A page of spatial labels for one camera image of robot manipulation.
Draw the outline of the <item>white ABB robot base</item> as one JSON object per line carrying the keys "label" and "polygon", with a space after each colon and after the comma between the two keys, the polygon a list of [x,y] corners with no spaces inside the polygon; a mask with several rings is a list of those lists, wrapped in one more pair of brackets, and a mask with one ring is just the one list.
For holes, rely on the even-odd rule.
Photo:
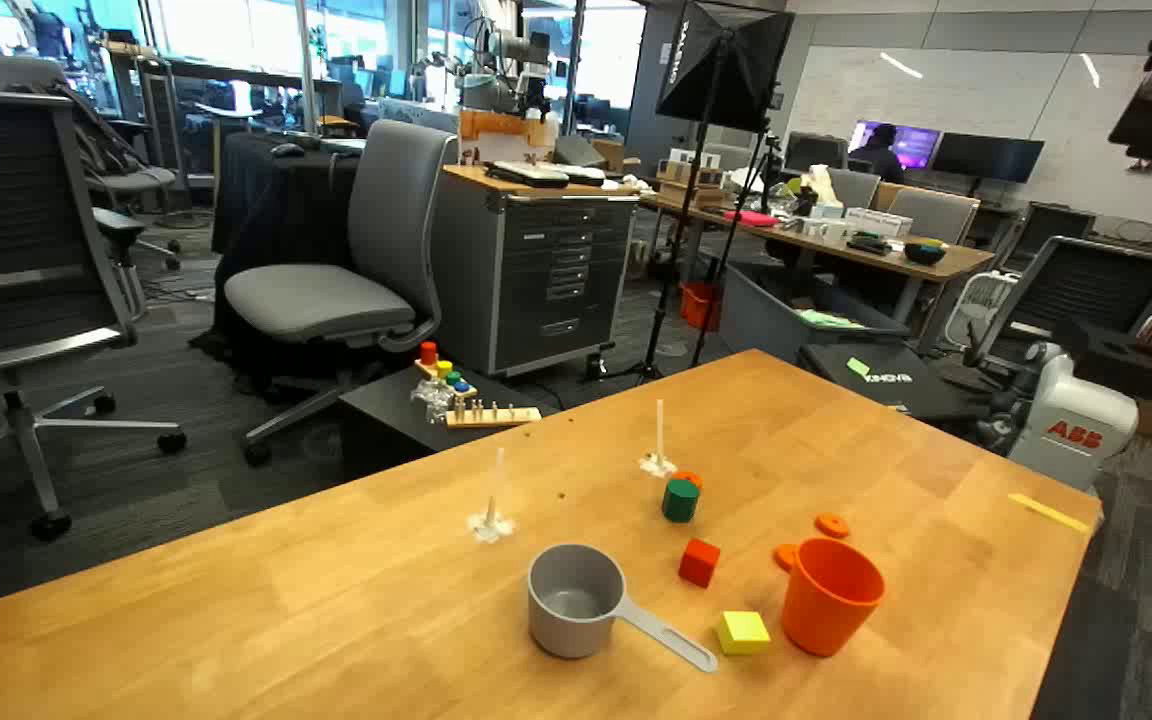
{"label": "white ABB robot base", "polygon": [[1099,468],[1134,436],[1134,400],[1083,381],[1052,340],[1033,342],[1025,359],[1037,369],[1037,392],[1007,454],[1072,487],[1090,487]]}

